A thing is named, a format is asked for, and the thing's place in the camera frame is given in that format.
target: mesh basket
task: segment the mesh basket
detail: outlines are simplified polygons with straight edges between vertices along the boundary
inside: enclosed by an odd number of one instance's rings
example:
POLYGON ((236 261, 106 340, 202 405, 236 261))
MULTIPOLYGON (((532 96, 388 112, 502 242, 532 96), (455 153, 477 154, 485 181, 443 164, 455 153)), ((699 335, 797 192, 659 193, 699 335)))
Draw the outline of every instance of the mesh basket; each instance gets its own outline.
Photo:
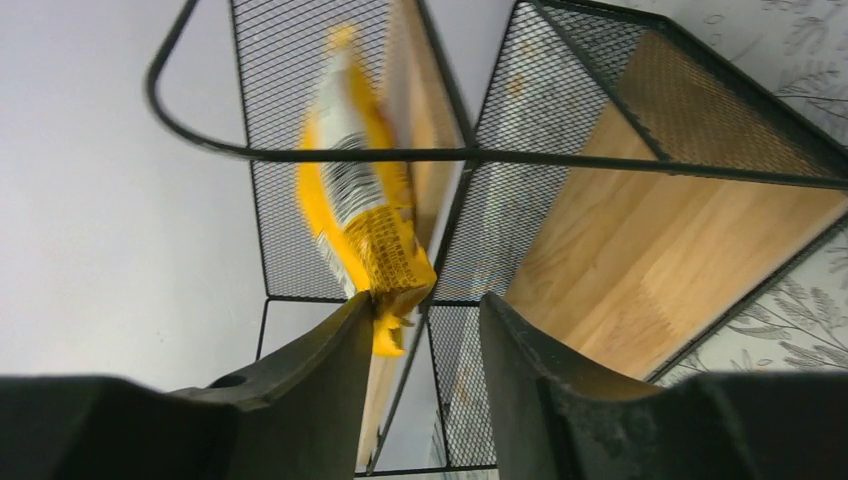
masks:
MULTIPOLYGON (((433 81, 451 107, 444 121, 455 122, 466 146, 437 141, 416 150, 399 133, 400 148, 391 151, 295 150, 328 28, 358 26, 381 95, 404 82, 394 66, 408 56, 410 33, 392 21, 403 1, 232 0, 247 147, 181 126, 158 102, 156 81, 193 7, 154 61, 148 95, 154 113, 184 138, 251 160, 265 285, 276 300, 344 300, 295 205, 295 162, 469 161, 435 262, 439 282, 424 308, 449 464, 496 461, 477 305, 486 291, 506 291, 570 166, 848 187, 840 146, 673 22, 574 0, 515 4, 476 129, 464 118, 426 2, 408 0, 421 11, 438 64, 433 81), (654 158, 581 155, 608 109, 630 122, 654 158)), ((397 105, 386 108, 395 114, 397 105)))

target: yellow bag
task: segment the yellow bag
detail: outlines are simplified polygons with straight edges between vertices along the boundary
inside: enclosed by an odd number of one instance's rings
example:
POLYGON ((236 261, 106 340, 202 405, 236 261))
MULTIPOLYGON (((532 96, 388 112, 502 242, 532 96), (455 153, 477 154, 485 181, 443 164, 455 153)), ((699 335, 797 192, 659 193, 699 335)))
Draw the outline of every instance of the yellow bag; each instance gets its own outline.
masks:
MULTIPOLYGON (((307 113, 302 149, 392 148, 392 136, 353 45, 354 29, 330 36, 330 59, 307 113)), ((297 198, 318 248, 348 298, 376 301, 373 352, 403 354, 402 319, 436 283, 415 238, 405 162, 304 163, 297 198)))

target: wooden panel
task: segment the wooden panel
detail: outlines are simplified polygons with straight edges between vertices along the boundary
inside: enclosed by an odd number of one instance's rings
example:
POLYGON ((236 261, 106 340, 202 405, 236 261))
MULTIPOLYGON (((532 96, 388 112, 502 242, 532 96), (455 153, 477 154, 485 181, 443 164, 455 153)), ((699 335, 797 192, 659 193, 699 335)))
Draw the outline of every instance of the wooden panel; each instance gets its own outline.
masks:
MULTIPOLYGON (((452 148, 459 145, 453 111, 444 90, 415 0, 391 5, 386 75, 381 98, 391 111, 396 136, 410 148, 452 148)), ((427 250, 439 210, 457 162, 410 164, 415 197, 415 232, 427 250)), ((357 465, 366 465, 377 445, 380 422, 389 405, 393 380, 406 357, 372 357, 362 419, 357 465)))
MULTIPOLYGON (((628 67, 621 81, 640 77, 628 67)), ((721 120, 705 111, 687 113, 694 124, 662 124, 676 131, 652 131, 692 145, 721 120)), ((719 138, 708 153, 737 158, 740 138, 719 138)), ((612 104, 583 154, 655 161, 612 104)), ((836 191, 575 168, 505 298, 570 347, 643 378, 846 208, 836 191)))

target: floral wallpaper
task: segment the floral wallpaper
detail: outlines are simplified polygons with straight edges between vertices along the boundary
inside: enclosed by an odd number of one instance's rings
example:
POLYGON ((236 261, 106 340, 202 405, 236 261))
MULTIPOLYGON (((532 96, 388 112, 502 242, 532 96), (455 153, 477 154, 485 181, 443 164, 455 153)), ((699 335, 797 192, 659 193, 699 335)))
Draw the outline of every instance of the floral wallpaper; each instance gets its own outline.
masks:
MULTIPOLYGON (((674 19, 848 146, 848 0, 607 0, 674 19)), ((657 383, 709 371, 848 370, 848 227, 657 383)))

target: metal frame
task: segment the metal frame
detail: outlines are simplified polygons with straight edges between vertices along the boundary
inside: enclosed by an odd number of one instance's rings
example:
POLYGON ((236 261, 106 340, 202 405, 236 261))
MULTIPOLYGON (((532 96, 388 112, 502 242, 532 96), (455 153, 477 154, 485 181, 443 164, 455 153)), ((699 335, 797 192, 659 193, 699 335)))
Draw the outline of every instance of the metal frame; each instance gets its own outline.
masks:
MULTIPOLYGON (((201 148, 225 154, 232 157, 238 157, 242 159, 251 160, 251 182, 253 182, 254 195, 256 194, 256 184, 255 184, 255 176, 254 176, 254 164, 253 161, 262 161, 262 162, 290 162, 290 163, 300 163, 300 162, 314 162, 314 161, 369 161, 369 162, 380 162, 380 161, 466 161, 465 167, 463 169, 459 187, 454 194, 453 203, 451 205, 451 210, 449 212, 447 225, 445 228, 444 237, 439 247, 439 251, 436 257, 436 261, 434 263, 434 268, 438 274, 442 273, 444 269, 446 258, 448 251, 451 246, 451 240, 455 234, 455 229, 459 220, 459 216, 462 212, 466 196, 468 194, 468 190, 471 185, 471 179, 474 175, 474 172, 477 168, 486 161, 497 161, 501 163, 516 163, 516 164, 544 164, 544 165, 557 165, 557 166, 572 166, 572 167, 588 167, 588 168, 602 168, 602 169, 617 169, 617 170, 630 170, 630 171, 647 171, 647 172, 657 172, 657 173, 666 173, 666 174, 683 174, 683 175, 696 175, 696 176, 706 176, 706 177, 714 177, 714 178, 724 178, 724 179, 733 179, 733 180, 748 180, 762 183, 777 183, 777 184, 788 184, 788 185, 797 185, 797 186, 809 186, 809 187, 819 187, 819 188, 829 188, 829 189, 848 189, 848 156, 846 156, 842 147, 839 146, 835 141, 830 139, 829 136, 824 134, 818 127, 813 125, 811 122, 803 118, 801 115, 792 110, 789 106, 777 101, 774 97, 767 91, 765 91, 762 87, 759 86, 756 82, 750 79, 743 72, 738 70, 735 66, 719 57, 717 54, 712 52, 709 47, 703 44, 698 39, 694 38, 684 29, 682 29, 675 22, 654 14, 649 14, 645 12, 638 12, 636 10, 627 9, 623 7, 615 7, 611 5, 598 4, 591 1, 586 0, 571 0, 568 2, 568 8, 572 9, 591 9, 592 13, 596 13, 598 11, 606 12, 604 15, 609 15, 613 18, 621 18, 626 16, 629 19, 637 20, 639 23, 645 23, 646 25, 662 25, 663 32, 666 35, 674 37, 680 41, 683 41, 687 44, 687 48, 691 51, 697 51, 697 54, 703 58, 709 58, 713 65, 712 67, 717 66, 718 68, 723 70, 724 75, 735 76, 736 78, 740 78, 746 84, 745 93, 757 96, 759 99, 767 99, 773 106, 777 107, 777 110, 781 115, 785 115, 787 119, 793 122, 797 128, 802 129, 804 131, 810 132, 813 136, 817 137, 822 142, 822 146, 825 149, 829 149, 829 151, 833 152, 832 156, 827 157, 827 165, 824 167, 828 168, 831 172, 833 172, 832 177, 811 177, 799 174, 791 174, 791 173, 781 173, 781 172, 763 172, 763 171, 752 171, 752 170, 740 170, 736 168, 730 167, 721 167, 721 166, 713 166, 713 165, 694 165, 694 164, 685 164, 685 163, 676 163, 671 161, 672 159, 669 157, 667 153, 665 153, 660 145, 654 140, 650 132, 648 132, 640 123, 638 119, 633 115, 632 112, 627 108, 626 103, 622 100, 622 98, 618 95, 614 88, 610 86, 610 84, 603 78, 598 71, 593 68, 593 61, 587 55, 584 54, 581 47, 574 43, 574 41, 570 38, 567 32, 565 32, 559 25, 556 24, 555 21, 550 17, 550 15, 545 12, 544 7, 559 7, 562 8, 564 6, 563 3, 552 2, 552 1, 543 1, 543 0, 525 0, 525 1, 517 1, 513 5, 513 13, 515 11, 516 6, 520 3, 529 3, 533 5, 540 16, 553 28, 558 37, 567 45, 571 51, 574 53, 578 59, 581 60, 584 67, 586 68, 589 76, 605 91, 607 96, 612 100, 622 111, 625 117, 631 122, 636 131, 640 134, 640 136, 645 140, 645 142, 649 145, 651 150, 654 151, 657 158, 660 160, 658 162, 644 162, 641 160, 629 160, 629 159, 621 159, 621 158, 604 158, 604 157, 583 157, 579 155, 556 155, 556 154, 540 154, 540 153, 529 153, 522 151, 495 151, 479 148, 477 144, 477 128, 479 126, 475 125, 473 128, 467 118, 466 109, 463 105, 462 99, 459 95, 459 89, 456 85, 456 82, 453 78, 451 70, 448 66, 446 57, 444 55, 443 48, 439 42, 439 36, 435 30, 435 27, 432 22, 432 18, 430 17, 429 10, 426 6, 426 2, 424 0, 416 0, 418 5, 419 12, 421 14, 421 20, 425 29, 427 36, 430 39, 431 47, 433 48, 434 57, 437 63, 437 67, 439 69, 439 73, 441 74, 442 81, 444 82, 444 86, 451 103, 453 114, 456 118, 457 125, 464 140, 464 147, 461 148, 452 148, 452 149, 430 149, 430 150, 417 150, 417 149, 391 149, 391 150, 365 150, 365 151, 353 151, 353 150, 312 150, 312 151, 277 151, 277 150, 262 150, 262 149, 254 149, 251 148, 251 138, 250 132, 247 127, 247 118, 246 118, 246 108, 244 105, 244 95, 242 95, 242 115, 244 119, 245 126, 245 139, 246 146, 235 145, 226 143, 223 141, 219 141, 213 138, 209 138, 206 135, 197 132, 191 129, 189 126, 186 126, 175 120, 171 114, 167 111, 165 106, 162 104, 161 99, 158 95, 158 82, 161 76, 162 71, 167 65, 168 59, 176 47, 180 35, 182 34, 185 26, 187 25, 197 3, 199 0, 186 0, 184 6, 182 7, 179 16, 175 20, 173 26, 168 32, 166 38, 162 42, 159 50, 156 53, 156 56, 151 63, 150 68, 148 69, 146 78, 145 78, 145 93, 148 104, 153 112, 153 114, 158 118, 158 120, 170 131, 172 131, 177 136, 183 138, 184 140, 193 143, 201 148)), ((235 21, 235 5, 231 1, 230 2, 230 15, 231 20, 235 21)), ((233 38, 235 40, 235 29, 233 30, 233 38)), ((501 48, 503 49, 503 42, 506 40, 506 32, 501 39, 501 48)), ((237 69, 239 72, 239 88, 243 89, 243 65, 241 58, 236 52, 235 61, 237 65, 237 69)), ((484 99, 483 106, 481 107, 481 115, 483 110, 485 109, 487 100, 492 91, 492 81, 494 75, 490 75, 489 77, 489 86, 487 88, 486 99, 484 99)), ((257 351, 256 358, 259 359, 261 355, 262 349, 262 341, 265 332, 265 325, 267 321, 267 313, 270 302, 272 301, 295 301, 295 302, 321 302, 321 303, 343 303, 345 300, 341 298, 322 298, 322 297, 302 297, 302 296, 272 296, 270 295, 269 287, 268 287, 268 276, 266 271, 266 261, 265 261, 265 251, 264 246, 262 244, 262 223, 259 221, 259 207, 258 204, 254 205, 254 213, 257 219, 257 226, 260 230, 259 232, 259 242, 260 242, 260 252, 262 255, 262 268, 263 268, 263 277, 265 280, 265 290, 267 299, 265 300, 265 304, 263 307, 263 315, 262 315, 262 323, 260 327, 260 337, 257 342, 257 351)), ((698 339, 693 340, 687 347, 682 349, 678 354, 676 354, 665 366, 658 369, 651 377, 651 380, 655 380, 659 378, 674 362, 680 360, 685 355, 688 355, 694 348, 700 345, 709 335, 714 333, 717 329, 721 328, 733 315, 734 312, 739 312, 742 309, 746 308, 750 305, 754 299, 765 289, 773 285, 776 281, 782 278, 789 270, 791 270, 797 263, 802 261, 804 258, 809 256, 809 254, 823 242, 827 241, 831 238, 834 232, 838 231, 840 227, 848 224, 848 215, 843 217, 842 220, 837 222, 833 227, 828 229, 827 232, 819 236, 816 240, 807 245, 801 252, 799 252, 795 257, 793 257, 790 261, 786 262, 784 266, 782 266, 777 272, 775 272, 769 279, 764 281, 760 286, 758 286, 754 291, 751 292, 748 296, 740 300, 734 307, 732 307, 728 312, 720 318, 710 329, 705 331, 703 335, 701 335, 698 339)), ((368 469, 365 473, 356 474, 357 477, 362 476, 384 476, 390 474, 402 474, 402 473, 441 473, 441 472, 455 472, 455 471, 467 471, 473 470, 474 468, 469 467, 454 467, 452 465, 451 453, 450 453, 450 445, 448 445, 447 436, 445 434, 445 418, 444 412, 442 412, 441 405, 441 392, 440 392, 440 384, 438 378, 438 372, 435 369, 435 359, 433 358, 433 339, 432 335, 429 335, 430 341, 430 354, 431 354, 431 362, 433 363, 434 368, 434 378, 436 381, 436 390, 437 395, 439 395, 439 418, 441 420, 441 428, 442 428, 442 436, 444 438, 445 445, 445 454, 446 454, 446 463, 447 465, 443 468, 435 468, 435 469, 419 469, 419 470, 407 470, 407 471, 392 471, 392 472, 376 472, 375 467, 377 464, 377 460, 379 459, 382 448, 385 444, 386 437, 388 435, 389 429, 392 424, 392 420, 394 417, 394 413, 397 410, 399 405, 401 395, 404 390, 404 386, 406 385, 406 381, 408 380, 409 371, 412 366, 412 362, 415 360, 415 354, 418 350, 418 344, 420 342, 421 336, 423 335, 423 329, 426 326, 430 329, 430 308, 432 306, 478 306, 479 302, 451 302, 451 301, 435 301, 436 288, 430 293, 430 296, 422 303, 421 310, 421 320, 419 324, 416 326, 413 344, 410 348, 410 354, 406 359, 406 363, 401 373, 400 382, 398 385, 398 389, 395 393, 394 398, 392 399, 392 403, 389 410, 389 416, 387 418, 386 424, 383 429, 379 433, 378 437, 378 445, 375 453, 372 457, 372 462, 369 464, 368 469)), ((479 468, 491 468, 494 467, 492 465, 479 467, 479 468)))

